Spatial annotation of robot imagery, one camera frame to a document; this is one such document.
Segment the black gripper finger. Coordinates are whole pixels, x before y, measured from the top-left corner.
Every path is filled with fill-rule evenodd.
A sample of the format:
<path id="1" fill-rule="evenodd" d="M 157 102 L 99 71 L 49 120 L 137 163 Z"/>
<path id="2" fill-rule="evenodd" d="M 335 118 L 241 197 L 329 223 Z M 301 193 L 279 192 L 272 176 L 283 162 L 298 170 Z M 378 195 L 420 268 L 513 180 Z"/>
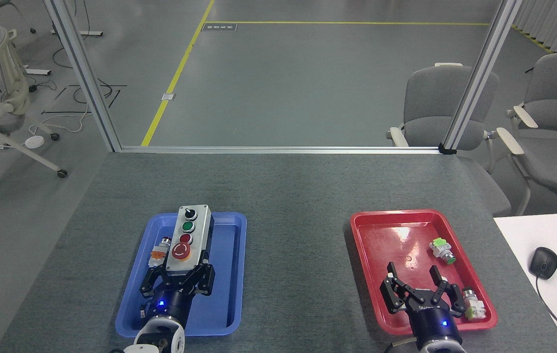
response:
<path id="1" fill-rule="evenodd" d="M 461 290 L 457 284 L 451 284 L 440 274 L 437 266 L 431 266 L 429 273 L 433 283 L 437 286 L 437 290 L 431 296 L 431 304 L 438 304 L 443 293 L 446 293 L 451 302 L 450 311 L 455 314 L 464 314 L 466 311 L 464 299 Z"/>
<path id="2" fill-rule="evenodd" d="M 183 295 L 210 296 L 213 283 L 214 267 L 209 263 L 207 252 L 202 252 L 199 263 L 183 277 Z"/>
<path id="3" fill-rule="evenodd" d="M 154 284 L 160 278 L 161 283 L 169 285 L 171 283 L 170 276 L 167 274 L 166 268 L 148 268 L 146 275 L 140 285 L 140 293 L 145 299 L 149 299 L 154 295 Z"/>
<path id="4" fill-rule="evenodd" d="M 416 290 L 398 279 L 394 263 L 388 263 L 387 275 L 380 285 L 380 292 L 389 313 L 406 311 L 410 303 L 420 304 Z"/>

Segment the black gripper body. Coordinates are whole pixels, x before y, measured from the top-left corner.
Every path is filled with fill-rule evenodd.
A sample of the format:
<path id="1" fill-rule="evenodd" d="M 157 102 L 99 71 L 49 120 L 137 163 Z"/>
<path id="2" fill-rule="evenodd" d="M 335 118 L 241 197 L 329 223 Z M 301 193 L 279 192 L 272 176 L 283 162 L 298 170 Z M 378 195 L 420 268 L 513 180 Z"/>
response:
<path id="1" fill-rule="evenodd" d="M 450 306 L 444 300 L 431 304 L 410 303 L 407 315 L 419 350 L 459 350 L 460 333 L 454 322 Z"/>
<path id="2" fill-rule="evenodd" d="M 193 290 L 181 290 L 160 284 L 154 291 L 153 301 L 149 304 L 149 319 L 156 316 L 172 317 L 186 328 L 195 294 Z"/>

